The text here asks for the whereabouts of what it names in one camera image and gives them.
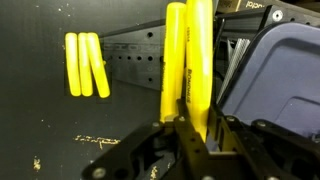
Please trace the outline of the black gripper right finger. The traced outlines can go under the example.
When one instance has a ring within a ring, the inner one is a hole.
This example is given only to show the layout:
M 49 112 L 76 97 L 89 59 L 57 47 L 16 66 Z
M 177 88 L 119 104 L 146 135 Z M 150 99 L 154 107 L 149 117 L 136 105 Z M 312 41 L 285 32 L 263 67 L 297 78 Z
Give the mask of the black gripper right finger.
M 234 152 L 257 180 L 320 180 L 320 146 L 265 119 L 250 125 L 209 108 L 208 129 L 222 152 Z

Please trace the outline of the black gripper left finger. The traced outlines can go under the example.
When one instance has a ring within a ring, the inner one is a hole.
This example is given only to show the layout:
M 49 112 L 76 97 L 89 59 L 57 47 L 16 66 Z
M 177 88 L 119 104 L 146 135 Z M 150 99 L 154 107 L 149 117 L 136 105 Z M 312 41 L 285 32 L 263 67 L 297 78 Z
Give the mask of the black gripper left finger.
M 82 171 L 84 180 L 202 180 L 209 175 L 209 153 L 191 124 L 183 99 L 178 113 L 165 123 L 145 124 Z

